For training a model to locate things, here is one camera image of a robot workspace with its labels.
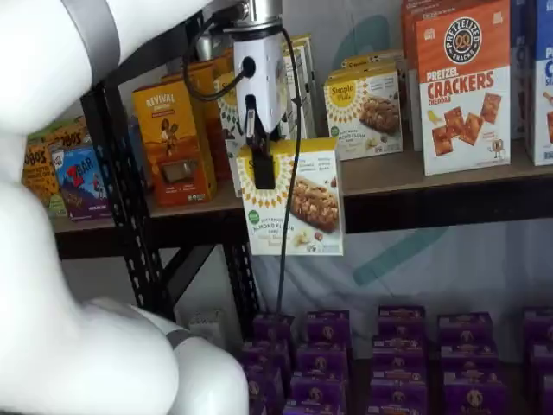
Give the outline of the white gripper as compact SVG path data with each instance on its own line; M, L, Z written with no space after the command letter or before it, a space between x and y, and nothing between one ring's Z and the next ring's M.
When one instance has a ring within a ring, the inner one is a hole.
M282 30L281 23L266 23L226 31L233 40L234 69L244 74L236 85L238 115L251 149L254 184L261 190L276 188L270 141L284 139L278 127L288 99Z

